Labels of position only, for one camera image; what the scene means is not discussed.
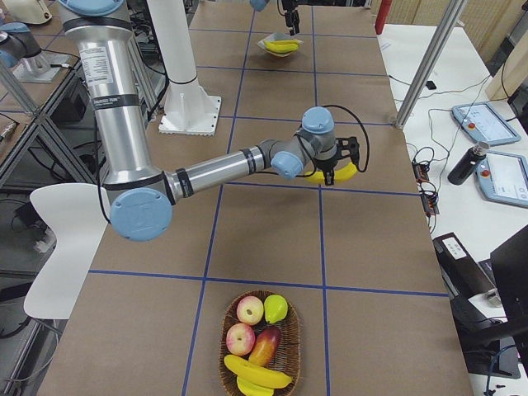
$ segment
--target black bottle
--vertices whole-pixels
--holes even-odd
[[[453,170],[447,175],[447,180],[459,186],[467,180],[471,173],[475,172],[479,163],[486,158],[486,152],[489,145],[484,142],[478,142],[472,148],[465,152],[464,156],[458,161]]]

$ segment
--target pear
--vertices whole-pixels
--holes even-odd
[[[288,302],[281,295],[269,295],[264,301],[264,318],[273,324],[284,319],[288,314]]]

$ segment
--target table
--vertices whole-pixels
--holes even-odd
[[[426,47],[433,35],[432,26],[393,26],[387,25],[383,35],[379,38],[379,45],[384,57],[388,74],[410,83],[413,75],[425,53]],[[452,92],[418,100],[412,111],[412,116],[403,128],[406,140],[418,148],[432,146],[436,150],[436,158],[444,158],[446,151],[431,140],[428,110],[440,108],[450,110],[452,106],[487,101],[484,92],[491,78],[481,58],[469,41],[468,36],[460,27],[454,29],[441,57],[430,76],[437,85],[437,92],[461,91],[476,84],[475,87],[463,92]],[[403,99],[407,91],[404,83],[391,80],[391,88],[395,99]],[[426,88],[422,96],[429,96],[434,91]],[[492,102],[499,113],[506,119],[514,116],[512,109],[505,101]],[[439,211],[436,216],[436,227],[432,237],[454,232],[476,261],[489,258],[489,253],[510,238],[528,221],[526,208],[515,207],[487,201],[479,191],[476,177],[471,177],[461,186],[454,186],[447,181],[447,175],[464,152],[474,143],[462,131],[458,131],[457,124],[449,112],[432,112],[433,137],[447,148],[452,146],[451,154],[446,163],[437,162],[431,165],[429,176],[436,186],[440,186]],[[507,153],[528,154],[528,138],[521,124],[514,120],[511,124],[521,135],[521,141],[515,144],[497,146],[493,149]],[[411,158],[414,150],[409,149]],[[425,152],[419,159],[430,159],[431,152]],[[489,314],[489,306],[482,301],[482,296],[475,296],[477,308],[484,314]],[[492,378],[491,385],[497,396],[522,394],[526,391],[526,373],[521,367],[522,378],[506,380]],[[481,395],[485,389],[486,377],[471,375],[474,394]],[[506,388],[495,389],[495,384],[507,384]]]
[[[191,39],[200,84],[221,95],[214,137],[148,129],[174,169],[264,138],[288,139],[313,105],[350,107],[372,140],[366,174],[321,187],[256,175],[179,202],[169,230],[131,243],[107,229],[40,395],[224,394],[221,322],[272,290],[301,322],[295,394],[469,395],[369,10],[300,7],[299,53],[256,42],[285,29],[274,7],[203,2]],[[334,113],[337,134],[358,125]]]

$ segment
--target red apple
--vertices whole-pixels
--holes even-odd
[[[258,297],[249,295],[238,302],[237,318],[240,322],[253,326],[259,323],[264,314],[264,304]]]
[[[233,355],[244,356],[253,349],[255,332],[246,323],[237,323],[231,326],[225,337],[225,344]]]

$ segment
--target chair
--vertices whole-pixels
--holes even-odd
[[[101,193],[109,213],[108,197]],[[24,310],[32,318],[68,319],[107,225],[97,186],[55,184],[33,191],[30,200],[57,243],[27,293]]]

